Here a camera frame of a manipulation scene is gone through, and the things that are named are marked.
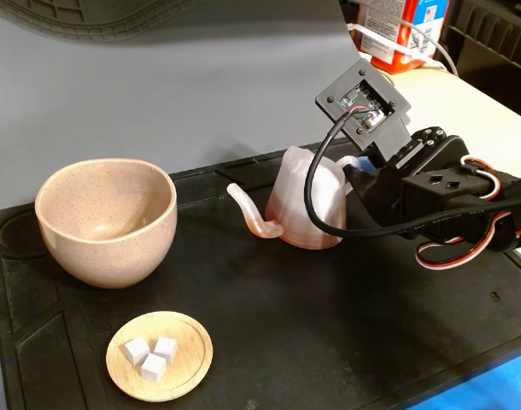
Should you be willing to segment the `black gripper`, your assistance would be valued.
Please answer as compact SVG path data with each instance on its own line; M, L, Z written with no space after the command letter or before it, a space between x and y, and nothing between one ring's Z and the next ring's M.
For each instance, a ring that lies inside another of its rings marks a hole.
M344 174L381 226L475 208L501 197L501 173L469 157L462 138L438 126L415 132L388 159L377 147L368 147L357 160L359 168L347 165Z

